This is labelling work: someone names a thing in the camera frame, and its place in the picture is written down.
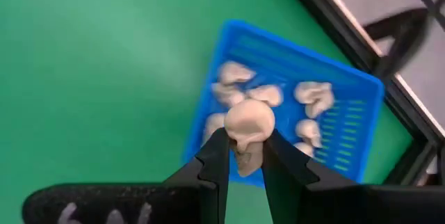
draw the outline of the blue basket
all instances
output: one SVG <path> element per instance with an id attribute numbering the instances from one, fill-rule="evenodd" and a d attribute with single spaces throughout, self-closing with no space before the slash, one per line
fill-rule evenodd
<path id="1" fill-rule="evenodd" d="M 242 90 L 266 84 L 282 89 L 284 101 L 273 108 L 275 128 L 290 143 L 301 141 L 295 126 L 307 118 L 304 105 L 293 96 L 295 87 L 301 81 L 330 82 L 336 101 L 316 119 L 323 148 L 315 151 L 314 158 L 356 182 L 363 180 L 383 99 L 380 80 L 238 20 L 228 21 L 221 32 L 186 146 L 185 162 L 201 147 L 207 117 L 229 110 L 218 103 L 211 91 L 211 84 L 217 82 L 218 68 L 226 61 L 244 64 L 257 73 L 250 81 L 239 84 Z M 264 186 L 261 169 L 248 177 L 238 175 L 233 152 L 229 177 L 236 182 Z"/>

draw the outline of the green surface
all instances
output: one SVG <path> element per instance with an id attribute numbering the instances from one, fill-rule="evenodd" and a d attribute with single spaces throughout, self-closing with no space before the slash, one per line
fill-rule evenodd
<path id="1" fill-rule="evenodd" d="M 296 0 L 0 0 L 0 209 L 62 182 L 161 181 L 180 166 L 218 29 L 229 18 L 347 62 Z M 382 109 L 366 181 L 410 143 Z M 230 184 L 228 223 L 271 223 Z"/>

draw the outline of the black metal frame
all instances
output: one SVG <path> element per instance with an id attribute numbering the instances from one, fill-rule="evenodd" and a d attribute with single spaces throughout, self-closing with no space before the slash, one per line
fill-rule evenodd
<path id="1" fill-rule="evenodd" d="M 373 71 L 379 56 L 333 0 L 301 2 L 356 68 Z M 413 138 L 385 184 L 416 184 L 442 147 L 444 137 L 397 79 L 386 84 L 385 102 Z"/>

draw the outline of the green background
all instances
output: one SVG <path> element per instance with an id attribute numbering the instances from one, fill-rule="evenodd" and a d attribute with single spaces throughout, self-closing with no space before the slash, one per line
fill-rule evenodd
<path id="1" fill-rule="evenodd" d="M 45 186 L 176 171 L 229 18 L 347 63 L 298 0 L 0 0 L 2 223 Z M 384 106 L 365 181 L 410 140 Z M 271 223 L 263 189 L 230 184 L 227 204 L 228 223 Z"/>

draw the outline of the gray floor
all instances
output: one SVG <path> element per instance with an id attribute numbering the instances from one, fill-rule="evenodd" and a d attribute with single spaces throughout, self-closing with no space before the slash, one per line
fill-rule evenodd
<path id="1" fill-rule="evenodd" d="M 343 0 L 361 24 L 406 8 L 424 6 L 421 0 Z M 379 42 L 384 50 L 388 42 Z M 445 32 L 437 22 L 419 53 L 401 75 L 436 120 L 445 127 Z"/>

